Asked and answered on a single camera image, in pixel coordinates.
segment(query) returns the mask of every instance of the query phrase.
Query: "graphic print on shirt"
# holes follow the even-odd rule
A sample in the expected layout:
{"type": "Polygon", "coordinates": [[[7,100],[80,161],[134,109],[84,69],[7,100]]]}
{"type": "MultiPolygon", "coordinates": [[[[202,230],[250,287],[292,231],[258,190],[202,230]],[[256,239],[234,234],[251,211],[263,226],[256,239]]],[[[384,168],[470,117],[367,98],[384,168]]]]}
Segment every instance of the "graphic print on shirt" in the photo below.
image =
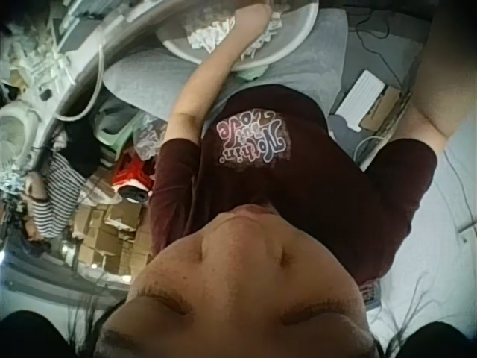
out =
{"type": "Polygon", "coordinates": [[[220,164],[245,167],[289,159],[290,136],[283,118],[271,110],[248,110],[216,125],[222,139],[220,164]]]}

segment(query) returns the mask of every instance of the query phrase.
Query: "hand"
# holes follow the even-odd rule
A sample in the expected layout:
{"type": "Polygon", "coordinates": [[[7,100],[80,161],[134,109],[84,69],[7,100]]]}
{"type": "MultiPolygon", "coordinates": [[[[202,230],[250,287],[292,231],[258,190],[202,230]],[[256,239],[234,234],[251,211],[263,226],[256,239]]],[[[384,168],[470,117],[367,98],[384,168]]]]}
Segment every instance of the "hand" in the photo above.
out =
{"type": "Polygon", "coordinates": [[[46,193],[43,179],[37,172],[30,172],[25,178],[25,194],[28,198],[37,200],[47,199],[48,194],[46,193]]]}
{"type": "Polygon", "coordinates": [[[264,33],[270,23],[272,9],[268,4],[254,4],[236,11],[236,24],[233,31],[256,40],[264,33]]]}

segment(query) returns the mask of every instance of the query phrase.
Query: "lips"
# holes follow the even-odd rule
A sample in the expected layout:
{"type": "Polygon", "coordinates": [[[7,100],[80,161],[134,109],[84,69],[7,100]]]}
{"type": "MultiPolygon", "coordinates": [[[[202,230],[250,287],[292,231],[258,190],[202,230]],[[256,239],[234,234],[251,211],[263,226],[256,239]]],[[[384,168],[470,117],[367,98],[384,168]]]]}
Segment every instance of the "lips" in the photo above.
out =
{"type": "Polygon", "coordinates": [[[255,204],[241,205],[230,211],[231,213],[252,213],[252,214],[277,214],[277,211],[273,207],[261,207],[255,204]]]}

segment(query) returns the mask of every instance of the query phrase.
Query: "striped shirt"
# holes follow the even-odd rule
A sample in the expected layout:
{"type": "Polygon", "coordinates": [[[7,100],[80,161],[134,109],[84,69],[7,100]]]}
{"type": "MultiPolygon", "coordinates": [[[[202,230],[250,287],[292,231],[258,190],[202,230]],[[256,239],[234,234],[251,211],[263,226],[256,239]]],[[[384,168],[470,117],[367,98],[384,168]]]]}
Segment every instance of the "striped shirt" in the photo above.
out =
{"type": "Polygon", "coordinates": [[[86,179],[76,172],[61,154],[53,154],[46,173],[45,189],[48,199],[32,201],[37,230],[46,239],[58,237],[78,204],[86,179]]]}

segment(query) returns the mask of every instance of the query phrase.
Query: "person in striped shirt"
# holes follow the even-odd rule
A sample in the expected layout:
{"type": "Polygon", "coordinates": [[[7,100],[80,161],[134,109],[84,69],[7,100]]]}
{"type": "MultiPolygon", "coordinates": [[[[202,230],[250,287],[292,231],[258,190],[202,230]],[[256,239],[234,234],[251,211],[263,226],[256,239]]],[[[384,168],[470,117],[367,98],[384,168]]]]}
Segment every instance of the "person in striped shirt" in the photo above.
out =
{"type": "MultiPolygon", "coordinates": [[[[88,121],[65,123],[64,129],[66,148],[53,152],[45,171],[31,172],[26,179],[25,194],[41,239],[62,233],[86,181],[99,167],[100,146],[88,121]]],[[[38,235],[29,236],[31,241],[39,239],[38,235]]]]}

